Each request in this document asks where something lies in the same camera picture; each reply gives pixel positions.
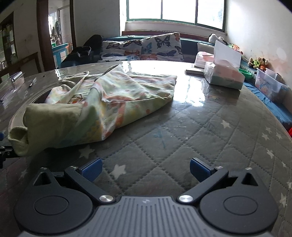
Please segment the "notebook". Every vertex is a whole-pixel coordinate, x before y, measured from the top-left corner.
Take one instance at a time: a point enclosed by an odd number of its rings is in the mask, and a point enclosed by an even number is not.
[[[203,68],[199,68],[199,67],[191,67],[189,69],[186,69],[185,73],[186,74],[194,74],[194,75],[203,76],[204,75],[204,69]]]

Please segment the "plush toy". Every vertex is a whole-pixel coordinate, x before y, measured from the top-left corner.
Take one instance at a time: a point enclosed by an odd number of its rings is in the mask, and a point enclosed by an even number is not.
[[[237,52],[240,52],[241,54],[243,54],[243,52],[241,51],[239,46],[237,46],[236,44],[228,44],[228,47],[232,48],[233,50],[235,50]]]
[[[253,60],[251,57],[248,62],[248,66],[253,69],[260,69],[262,71],[266,71],[267,65],[269,64],[269,61],[263,57],[258,57],[258,59]]]
[[[215,44],[216,40],[227,45],[227,42],[224,40],[224,38],[222,36],[217,37],[215,34],[211,34],[209,36],[209,43]]]

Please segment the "gray ribbed plate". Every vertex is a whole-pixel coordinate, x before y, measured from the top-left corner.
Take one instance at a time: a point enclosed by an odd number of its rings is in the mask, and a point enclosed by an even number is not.
[[[23,232],[20,236],[28,237],[31,234]],[[171,197],[123,196],[115,204],[100,206],[93,218],[81,228],[61,236],[223,237],[229,235],[210,228],[199,217],[194,207],[178,204]],[[264,233],[259,236],[272,235]]]

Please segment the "doorway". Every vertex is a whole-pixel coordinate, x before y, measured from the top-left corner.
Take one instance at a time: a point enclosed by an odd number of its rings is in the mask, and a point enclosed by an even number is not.
[[[48,0],[49,34],[53,58],[56,68],[61,67],[62,61],[73,50],[70,0]]]
[[[37,0],[38,35],[45,71],[60,68],[76,45],[73,0]]]

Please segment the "green bowl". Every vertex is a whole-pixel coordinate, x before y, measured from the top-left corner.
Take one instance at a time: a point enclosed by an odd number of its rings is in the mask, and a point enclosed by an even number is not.
[[[241,72],[245,76],[246,80],[250,80],[250,79],[253,78],[252,74],[250,72],[246,71],[246,70],[243,70],[243,69],[239,68],[238,71]]]

